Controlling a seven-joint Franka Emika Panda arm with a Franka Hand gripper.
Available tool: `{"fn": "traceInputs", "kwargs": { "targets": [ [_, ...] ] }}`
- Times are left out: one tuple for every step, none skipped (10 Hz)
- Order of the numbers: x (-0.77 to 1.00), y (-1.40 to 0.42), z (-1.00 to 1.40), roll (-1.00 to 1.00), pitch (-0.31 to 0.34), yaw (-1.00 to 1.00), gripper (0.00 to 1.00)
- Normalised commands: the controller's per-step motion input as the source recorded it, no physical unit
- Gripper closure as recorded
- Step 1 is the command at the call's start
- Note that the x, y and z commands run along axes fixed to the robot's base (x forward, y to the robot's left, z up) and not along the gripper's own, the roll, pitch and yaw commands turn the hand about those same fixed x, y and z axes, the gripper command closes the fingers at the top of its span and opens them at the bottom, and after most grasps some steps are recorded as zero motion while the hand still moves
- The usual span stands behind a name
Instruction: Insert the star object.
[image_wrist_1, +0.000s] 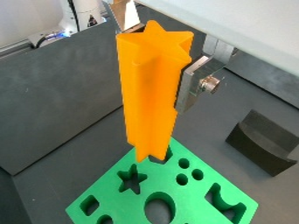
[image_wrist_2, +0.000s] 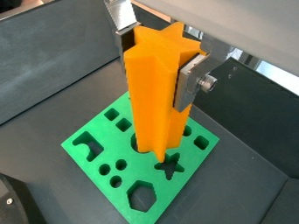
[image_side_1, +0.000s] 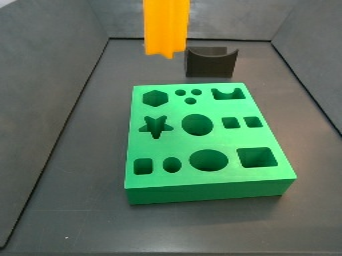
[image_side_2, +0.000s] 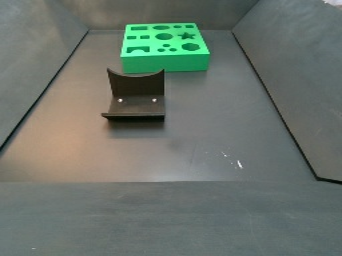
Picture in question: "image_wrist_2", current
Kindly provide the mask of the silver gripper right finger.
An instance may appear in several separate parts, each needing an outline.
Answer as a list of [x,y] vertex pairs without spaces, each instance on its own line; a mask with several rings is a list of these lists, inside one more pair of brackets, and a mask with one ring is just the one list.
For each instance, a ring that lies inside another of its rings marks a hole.
[[209,93],[217,85],[218,79],[211,76],[211,71],[227,60],[233,46],[205,34],[201,49],[206,52],[197,53],[179,69],[174,108],[183,112],[195,100],[198,92]]

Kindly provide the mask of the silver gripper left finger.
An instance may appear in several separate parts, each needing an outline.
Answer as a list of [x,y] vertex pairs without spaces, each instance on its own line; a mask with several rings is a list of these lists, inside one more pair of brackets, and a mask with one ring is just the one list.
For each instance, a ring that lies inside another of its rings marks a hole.
[[125,52],[135,45],[134,29],[141,25],[131,0],[105,0],[107,14],[115,35],[121,61],[125,61]]

